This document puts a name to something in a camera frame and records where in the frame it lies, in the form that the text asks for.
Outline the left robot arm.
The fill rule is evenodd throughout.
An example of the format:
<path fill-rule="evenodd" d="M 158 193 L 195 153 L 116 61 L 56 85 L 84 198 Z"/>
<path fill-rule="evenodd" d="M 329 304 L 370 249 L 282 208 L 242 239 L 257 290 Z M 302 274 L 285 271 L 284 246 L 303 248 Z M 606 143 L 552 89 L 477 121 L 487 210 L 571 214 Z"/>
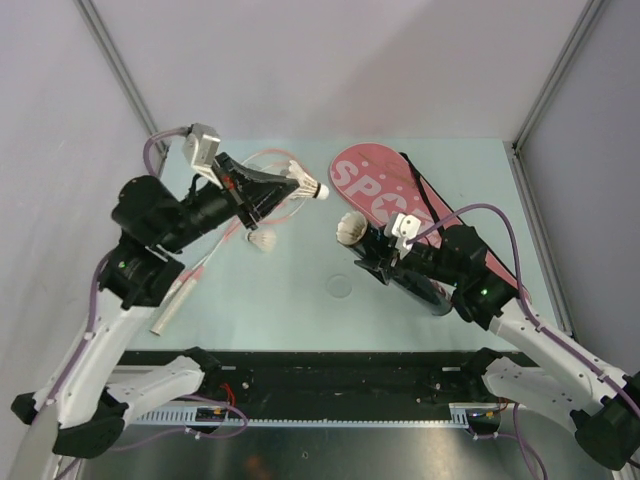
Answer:
<path fill-rule="evenodd" d="M 183 272 L 176 255 L 232 218 L 256 229 L 300 186 L 293 171 L 256 171 L 226 153 L 192 159 L 190 166 L 194 177 L 206 182 L 190 186 L 182 200 L 150 175 L 122 188 L 112 212 L 121 236 L 93 275 L 85 329 L 49 383 L 18 395 L 11 405 L 29 426 L 55 412 L 57 455 L 95 458 L 141 415 L 191 395 L 207 400 L 221 389 L 220 363 L 199 347 L 135 380 L 107 382 L 130 340 Z"/>

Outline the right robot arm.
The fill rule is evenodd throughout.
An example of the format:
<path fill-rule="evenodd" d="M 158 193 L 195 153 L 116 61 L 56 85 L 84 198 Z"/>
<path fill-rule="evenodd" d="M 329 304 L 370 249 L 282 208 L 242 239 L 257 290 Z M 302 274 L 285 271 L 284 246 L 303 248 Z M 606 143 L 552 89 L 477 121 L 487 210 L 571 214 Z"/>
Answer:
<path fill-rule="evenodd" d="M 569 431 L 594 461 L 621 470 L 639 449 L 639 377 L 615 367 L 537 314 L 522 290 L 486 264 L 487 246 L 476 230 L 453 225 L 439 246 L 418 241 L 419 221 L 406 216 L 381 228 L 365 219 L 341 224 L 336 237 L 356 265 L 383 284 L 394 282 L 426 296 L 449 285 L 452 308 L 466 322 L 507 341 L 535 362 L 517 365 L 490 349 L 479 351 L 461 376 L 473 401 L 504 397 Z"/>

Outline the clear tube lid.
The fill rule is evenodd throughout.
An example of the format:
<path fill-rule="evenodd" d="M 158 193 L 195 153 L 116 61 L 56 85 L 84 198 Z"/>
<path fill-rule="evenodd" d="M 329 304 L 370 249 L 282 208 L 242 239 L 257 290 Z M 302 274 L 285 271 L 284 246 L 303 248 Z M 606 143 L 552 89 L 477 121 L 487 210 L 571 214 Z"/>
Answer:
<path fill-rule="evenodd" d="M 353 287 L 347 276 L 335 274 L 327 280 L 326 290 L 333 298 L 345 299 L 352 293 Z"/>

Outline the black shuttlecock tube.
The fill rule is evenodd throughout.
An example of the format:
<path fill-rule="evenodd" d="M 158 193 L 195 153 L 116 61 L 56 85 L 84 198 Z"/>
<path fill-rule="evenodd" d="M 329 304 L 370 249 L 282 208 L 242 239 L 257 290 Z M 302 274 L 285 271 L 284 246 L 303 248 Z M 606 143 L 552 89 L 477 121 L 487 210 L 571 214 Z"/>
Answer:
<path fill-rule="evenodd" d="M 355 255 L 358 259 L 379 259 L 382 247 L 381 234 L 382 227 L 376 227 L 369 222 L 367 231 L 363 238 L 355 245 L 343 246 Z M 409 294 L 412 298 L 424 304 L 427 310 L 434 316 L 442 317 L 450 313 L 453 309 L 449 294 L 437 286 L 432 280 L 418 273 L 410 271 L 407 267 L 397 265 L 389 284 L 395 285 Z"/>

